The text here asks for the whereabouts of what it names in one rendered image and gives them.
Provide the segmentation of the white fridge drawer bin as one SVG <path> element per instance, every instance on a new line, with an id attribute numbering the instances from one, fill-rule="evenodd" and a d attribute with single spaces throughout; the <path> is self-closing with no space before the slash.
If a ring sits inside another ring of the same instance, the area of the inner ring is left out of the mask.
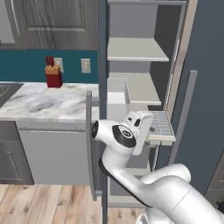
<path id="1" fill-rule="evenodd" d="M 127 115 L 127 105 L 130 103 L 127 81 L 120 78 L 108 78 L 107 87 L 107 118 L 122 121 Z"/>

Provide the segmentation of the beige wall outlet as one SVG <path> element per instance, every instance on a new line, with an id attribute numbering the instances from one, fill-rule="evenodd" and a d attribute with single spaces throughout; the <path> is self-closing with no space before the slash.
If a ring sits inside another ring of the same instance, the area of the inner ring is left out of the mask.
<path id="1" fill-rule="evenodd" d="M 84 74 L 90 74 L 91 73 L 91 63 L 90 59 L 81 59 L 81 71 Z"/>
<path id="2" fill-rule="evenodd" d="M 62 58 L 54 58 L 54 64 L 59 66 L 60 71 L 64 72 L 64 67 L 63 67 L 63 59 Z"/>

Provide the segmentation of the grey wood cupboard door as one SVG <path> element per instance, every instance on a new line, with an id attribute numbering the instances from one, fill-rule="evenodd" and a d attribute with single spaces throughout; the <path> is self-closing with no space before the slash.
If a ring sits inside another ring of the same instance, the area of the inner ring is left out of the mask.
<path id="1" fill-rule="evenodd" d="M 21 48 L 97 48 L 97 0 L 11 0 L 11 6 Z"/>

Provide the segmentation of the blue-grey wide fridge door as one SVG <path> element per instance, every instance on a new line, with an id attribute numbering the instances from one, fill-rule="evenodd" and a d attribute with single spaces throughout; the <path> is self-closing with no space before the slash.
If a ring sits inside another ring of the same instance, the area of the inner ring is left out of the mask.
<path id="1" fill-rule="evenodd" d="M 178 127 L 189 72 L 198 72 L 175 161 L 207 191 L 224 151 L 224 0 L 198 0 L 171 125 Z"/>

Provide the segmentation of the pale grey dishwasher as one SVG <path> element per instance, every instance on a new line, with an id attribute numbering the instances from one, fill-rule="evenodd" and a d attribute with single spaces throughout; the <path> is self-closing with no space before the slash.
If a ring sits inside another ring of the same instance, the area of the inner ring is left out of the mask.
<path id="1" fill-rule="evenodd" d="M 19 131 L 37 184 L 89 186 L 86 135 L 68 131 Z"/>

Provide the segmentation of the white ice cube tray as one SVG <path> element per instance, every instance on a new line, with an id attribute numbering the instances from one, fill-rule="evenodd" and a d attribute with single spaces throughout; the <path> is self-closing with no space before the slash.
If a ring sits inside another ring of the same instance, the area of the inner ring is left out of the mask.
<path id="1" fill-rule="evenodd" d="M 155 132 L 149 132 L 148 141 L 151 145 L 171 146 L 176 142 L 172 125 L 165 111 L 152 111 L 154 115 L 151 127 Z"/>

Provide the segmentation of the red knife block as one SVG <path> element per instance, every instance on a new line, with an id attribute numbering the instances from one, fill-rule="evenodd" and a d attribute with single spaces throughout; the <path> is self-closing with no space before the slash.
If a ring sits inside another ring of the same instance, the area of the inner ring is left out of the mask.
<path id="1" fill-rule="evenodd" d="M 54 64 L 54 58 L 51 56 L 45 57 L 45 78 L 49 88 L 60 88 L 62 86 L 62 77 L 60 66 Z"/>

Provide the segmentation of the white fridge shelf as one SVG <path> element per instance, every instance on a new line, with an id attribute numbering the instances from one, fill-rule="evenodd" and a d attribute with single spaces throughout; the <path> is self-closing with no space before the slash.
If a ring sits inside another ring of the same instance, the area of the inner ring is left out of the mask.
<path id="1" fill-rule="evenodd" d="M 125 79 L 131 103 L 160 106 L 157 90 L 149 73 L 110 73 L 110 78 Z"/>
<path id="2" fill-rule="evenodd" d="M 110 38 L 108 60 L 167 62 L 169 58 L 154 38 Z"/>

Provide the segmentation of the blue-grey fridge body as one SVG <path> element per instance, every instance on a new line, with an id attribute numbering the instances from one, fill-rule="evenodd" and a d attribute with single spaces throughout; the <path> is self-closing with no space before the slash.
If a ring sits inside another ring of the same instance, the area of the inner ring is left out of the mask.
<path id="1" fill-rule="evenodd" d="M 186 6 L 187 0 L 108 0 L 107 46 L 110 38 L 155 39 L 169 58 L 167 62 L 107 59 L 108 77 L 110 73 L 149 73 L 162 102 L 160 106 L 152 106 L 129 100 L 127 114 L 150 110 L 165 111 L 168 115 L 167 104 Z M 160 146 L 151 145 L 147 139 L 143 153 L 129 161 L 128 170 L 139 178 L 153 170 Z"/>

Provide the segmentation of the dark hob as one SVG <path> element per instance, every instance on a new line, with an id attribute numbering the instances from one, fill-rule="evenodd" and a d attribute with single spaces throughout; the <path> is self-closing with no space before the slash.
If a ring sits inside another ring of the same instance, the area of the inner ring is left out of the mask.
<path id="1" fill-rule="evenodd" d="M 21 83 L 0 83 L 0 108 L 22 87 Z"/>

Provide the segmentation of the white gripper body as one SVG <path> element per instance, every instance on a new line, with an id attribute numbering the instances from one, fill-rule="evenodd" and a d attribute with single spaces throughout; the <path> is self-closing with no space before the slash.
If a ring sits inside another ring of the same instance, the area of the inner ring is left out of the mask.
<path id="1" fill-rule="evenodd" d="M 138 132 L 136 133 L 136 148 L 133 151 L 134 156 L 142 153 L 144 142 L 147 140 L 153 121 L 153 114 L 150 111 L 137 111 L 136 113 L 140 119 L 140 123 L 137 126 Z"/>

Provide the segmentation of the blue-grey narrow fridge door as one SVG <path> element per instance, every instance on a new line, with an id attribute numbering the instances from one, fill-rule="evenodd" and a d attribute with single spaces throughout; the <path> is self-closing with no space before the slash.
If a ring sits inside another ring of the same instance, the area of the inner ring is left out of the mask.
<path id="1" fill-rule="evenodd" d="M 99 97 L 100 118 L 107 118 L 107 0 L 97 0 L 98 3 L 98 56 L 99 56 Z M 102 224 L 108 224 L 108 180 L 103 173 L 101 175 L 101 206 Z"/>

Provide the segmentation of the grey base cupboard door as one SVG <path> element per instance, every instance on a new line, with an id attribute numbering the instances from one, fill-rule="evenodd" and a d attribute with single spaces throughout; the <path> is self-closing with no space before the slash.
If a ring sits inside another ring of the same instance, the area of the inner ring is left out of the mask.
<path id="1" fill-rule="evenodd" d="M 18 128 L 13 121 L 0 121 L 0 184 L 34 184 Z"/>

